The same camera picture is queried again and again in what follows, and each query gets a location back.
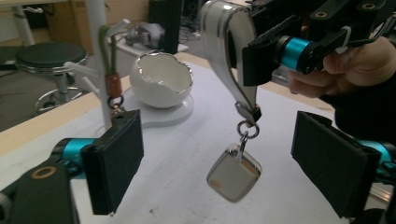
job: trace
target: white strap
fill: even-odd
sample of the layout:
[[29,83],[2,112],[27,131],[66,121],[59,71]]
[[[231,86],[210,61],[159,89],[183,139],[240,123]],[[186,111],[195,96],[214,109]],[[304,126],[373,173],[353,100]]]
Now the white strap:
[[[253,113],[257,109],[257,87],[244,86],[242,67],[242,49],[256,38],[248,9],[221,0],[209,1],[201,9],[200,23],[206,58],[213,71],[232,93],[238,106]],[[231,68],[229,33],[235,46],[237,79]]]

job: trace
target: metal tag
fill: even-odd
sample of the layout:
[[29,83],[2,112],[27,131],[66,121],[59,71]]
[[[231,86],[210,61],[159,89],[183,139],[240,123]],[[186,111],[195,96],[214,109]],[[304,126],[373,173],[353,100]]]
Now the metal tag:
[[262,167],[237,144],[230,145],[213,165],[206,181],[230,202],[240,201],[253,188]]

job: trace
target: stool leg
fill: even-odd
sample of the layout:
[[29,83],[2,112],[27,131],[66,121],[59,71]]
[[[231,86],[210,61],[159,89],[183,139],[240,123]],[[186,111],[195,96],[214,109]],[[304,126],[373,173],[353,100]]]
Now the stool leg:
[[67,80],[64,74],[55,75],[56,86],[58,87],[59,95],[62,103],[70,102],[70,96],[67,93]]

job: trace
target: black stool seat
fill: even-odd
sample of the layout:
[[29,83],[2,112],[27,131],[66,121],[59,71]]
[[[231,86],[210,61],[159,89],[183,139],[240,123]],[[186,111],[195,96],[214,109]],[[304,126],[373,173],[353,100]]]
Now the black stool seat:
[[40,43],[21,49],[17,63],[37,68],[62,67],[66,62],[79,63],[87,57],[86,51],[69,43]]

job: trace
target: human hand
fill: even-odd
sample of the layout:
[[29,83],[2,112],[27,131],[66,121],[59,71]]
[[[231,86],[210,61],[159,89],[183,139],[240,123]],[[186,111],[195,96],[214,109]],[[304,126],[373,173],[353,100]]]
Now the human hand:
[[380,84],[396,71],[396,49],[381,36],[371,44],[329,54],[323,65],[323,71],[307,75],[289,71],[290,91],[316,98],[324,94],[346,95]]

